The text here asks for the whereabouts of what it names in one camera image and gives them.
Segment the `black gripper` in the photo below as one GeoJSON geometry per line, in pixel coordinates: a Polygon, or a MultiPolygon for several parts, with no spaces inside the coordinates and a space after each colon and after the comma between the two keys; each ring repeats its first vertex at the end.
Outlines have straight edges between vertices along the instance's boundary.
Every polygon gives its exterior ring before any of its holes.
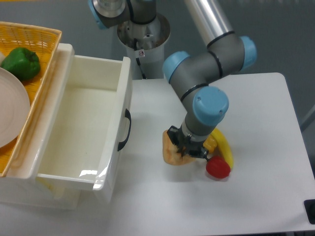
{"type": "Polygon", "coordinates": [[[209,151],[202,142],[196,142],[191,136],[185,136],[180,128],[171,126],[167,135],[173,145],[177,147],[177,153],[181,156],[189,155],[194,158],[207,159],[209,151]]]}

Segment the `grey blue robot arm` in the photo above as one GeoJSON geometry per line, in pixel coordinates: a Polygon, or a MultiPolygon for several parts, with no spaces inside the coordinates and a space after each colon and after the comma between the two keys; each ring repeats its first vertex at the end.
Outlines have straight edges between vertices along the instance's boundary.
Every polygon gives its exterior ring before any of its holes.
{"type": "Polygon", "coordinates": [[[195,57],[180,51],[165,58],[170,25],[157,12],[154,0],[91,0],[88,5],[100,29],[117,28],[135,64],[136,77],[164,76],[187,111],[179,128],[167,130],[164,156],[206,158],[209,150],[204,142],[229,105],[225,93],[210,83],[253,65],[257,58],[254,42],[235,34],[218,1],[187,0],[207,51],[195,57]]]}

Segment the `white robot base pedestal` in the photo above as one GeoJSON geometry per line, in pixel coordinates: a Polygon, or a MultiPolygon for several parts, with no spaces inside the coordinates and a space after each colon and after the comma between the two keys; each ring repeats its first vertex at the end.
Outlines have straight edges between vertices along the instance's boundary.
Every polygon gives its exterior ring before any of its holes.
{"type": "Polygon", "coordinates": [[[145,25],[126,21],[117,28],[120,42],[131,60],[134,80],[163,78],[164,46],[170,37],[170,24],[161,14],[145,25]]]}

